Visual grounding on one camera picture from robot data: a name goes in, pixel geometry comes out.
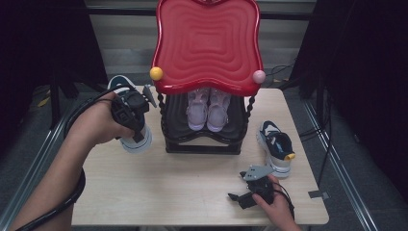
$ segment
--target hand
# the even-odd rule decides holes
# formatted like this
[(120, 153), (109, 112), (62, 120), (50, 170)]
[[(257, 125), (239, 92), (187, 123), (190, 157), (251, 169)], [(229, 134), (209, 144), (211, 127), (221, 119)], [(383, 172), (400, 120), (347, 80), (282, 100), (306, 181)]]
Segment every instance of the hand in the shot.
[[(279, 184), (279, 180), (272, 174), (268, 175), (270, 182)], [(276, 184), (273, 184), (275, 190), (282, 191), (282, 188)], [(288, 201), (285, 196), (275, 192), (272, 204), (267, 204), (264, 199), (258, 194), (252, 194), (252, 198), (255, 202), (264, 209), (267, 213), (270, 221), (275, 224), (282, 231), (300, 230), (299, 226), (294, 222), (291, 211), (289, 210)]]
[(116, 123), (112, 118), (110, 100), (115, 97), (115, 93), (110, 92), (101, 97), (101, 101), (90, 106), (76, 119), (67, 137), (87, 143), (90, 147), (115, 137), (132, 138), (135, 132)]

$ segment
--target person's right hand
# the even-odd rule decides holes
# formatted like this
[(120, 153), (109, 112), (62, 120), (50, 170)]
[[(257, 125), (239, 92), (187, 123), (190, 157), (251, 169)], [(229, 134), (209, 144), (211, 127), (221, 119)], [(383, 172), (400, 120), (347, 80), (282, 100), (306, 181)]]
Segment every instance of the person's right hand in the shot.
[[(270, 182), (279, 184), (279, 180), (272, 174), (268, 175)], [(273, 184), (275, 190), (282, 191), (282, 188), (276, 184)], [(272, 204), (267, 204), (264, 199), (258, 194), (252, 194), (252, 198), (255, 202), (264, 209), (267, 213), (270, 221), (280, 228), (282, 231), (297, 231), (301, 230), (299, 226), (294, 222), (291, 211), (289, 210), (288, 201), (285, 196), (275, 192)]]

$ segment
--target yellow ball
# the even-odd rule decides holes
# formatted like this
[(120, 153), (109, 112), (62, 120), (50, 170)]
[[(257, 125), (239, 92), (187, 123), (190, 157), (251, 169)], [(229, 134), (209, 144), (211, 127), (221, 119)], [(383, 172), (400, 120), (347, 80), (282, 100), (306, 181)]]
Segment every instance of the yellow ball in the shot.
[(150, 78), (154, 81), (159, 81), (163, 78), (163, 71), (161, 68), (154, 66), (150, 69)]

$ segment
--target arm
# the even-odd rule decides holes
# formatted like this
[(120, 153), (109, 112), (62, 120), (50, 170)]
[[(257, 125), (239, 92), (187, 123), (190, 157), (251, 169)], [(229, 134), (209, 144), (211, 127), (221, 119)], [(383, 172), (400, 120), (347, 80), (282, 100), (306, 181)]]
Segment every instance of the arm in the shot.
[[(271, 182), (279, 184), (279, 180), (273, 175), (268, 175)], [(278, 185), (273, 185), (273, 187), (282, 191), (281, 187)], [(300, 227), (294, 222), (291, 212), (289, 210), (288, 202), (282, 194), (275, 193), (272, 204), (267, 204), (264, 199), (258, 194), (252, 194), (255, 202), (264, 209), (267, 213), (270, 221), (275, 224), (282, 231), (300, 231)]]
[[(113, 99), (114, 93), (104, 99)], [(134, 132), (117, 124), (111, 116), (111, 102), (100, 101), (83, 112), (72, 125), (53, 163), (30, 195), (11, 230), (54, 209), (75, 189), (89, 152), (99, 143), (115, 137), (131, 138)], [(73, 206), (44, 223), (38, 230), (70, 230)]]

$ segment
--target person's left hand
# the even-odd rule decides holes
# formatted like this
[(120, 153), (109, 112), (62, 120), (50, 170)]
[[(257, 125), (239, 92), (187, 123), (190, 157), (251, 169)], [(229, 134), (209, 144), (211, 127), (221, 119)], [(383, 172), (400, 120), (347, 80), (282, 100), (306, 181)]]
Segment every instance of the person's left hand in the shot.
[(114, 121), (111, 114), (111, 100), (116, 97), (110, 92), (101, 101), (86, 109), (74, 122), (67, 137), (94, 147), (116, 137), (132, 138), (135, 132)]

